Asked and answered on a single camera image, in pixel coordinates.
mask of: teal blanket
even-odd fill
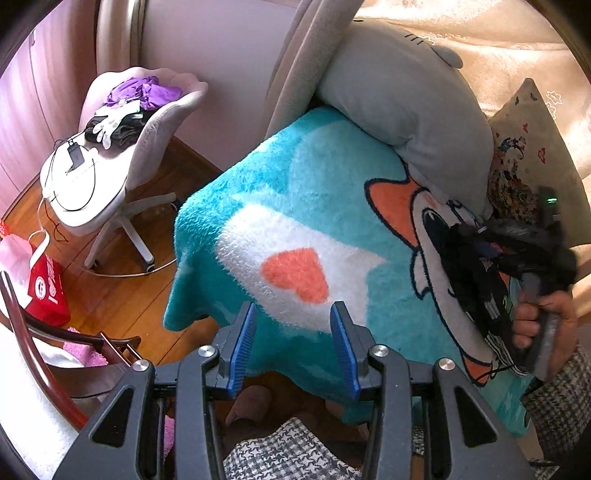
[[[181,330],[207,315],[227,325],[253,301],[249,373],[275,370],[346,404],[329,325],[330,306],[343,300],[355,323],[407,359],[454,359],[522,434],[530,378],[487,374],[499,360],[441,269],[438,246],[458,222],[475,219],[437,203],[391,147],[332,108],[313,110],[181,208],[164,326]],[[368,410],[348,415],[364,420]]]

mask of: hand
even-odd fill
[[[554,352],[550,357],[548,366],[548,380],[552,380],[564,364],[574,353],[577,346],[577,330],[579,320],[574,310],[573,299],[565,291],[555,291],[547,297],[540,297],[537,305],[520,303],[515,311],[513,322],[513,343],[517,348],[528,348],[533,338],[540,332],[540,324],[537,322],[540,308],[548,312],[556,312],[560,315],[560,324],[556,332]]]

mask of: cartoon character print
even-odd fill
[[[496,209],[495,216],[533,223],[535,194],[518,176],[519,162],[526,148],[524,137],[506,138],[495,148],[488,184],[488,197]]]
[[[365,184],[365,194],[382,223],[412,249],[410,276],[415,294],[422,300],[431,292],[441,321],[461,353],[465,371],[483,387],[491,370],[498,366],[498,357],[456,300],[439,254],[449,227],[460,222],[474,225],[474,217],[458,203],[437,202],[408,174],[404,181],[370,180]]]

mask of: metal screw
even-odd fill
[[[390,353],[390,349],[385,345],[374,345],[371,352],[375,356],[386,356]]]
[[[136,372],[145,372],[149,366],[150,366],[150,362],[148,362],[146,359],[142,358],[141,360],[137,360],[134,362],[133,369]]]
[[[451,358],[440,358],[437,364],[441,370],[445,370],[446,372],[449,372],[456,367],[456,363]]]
[[[197,351],[197,353],[199,353],[200,356],[213,356],[213,354],[216,352],[216,348],[214,346],[211,345],[203,345],[199,347],[199,350]]]

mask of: beige pillow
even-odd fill
[[[591,243],[583,182],[532,79],[489,120],[495,154],[488,180],[494,216],[535,221],[539,185],[555,189],[569,247]]]

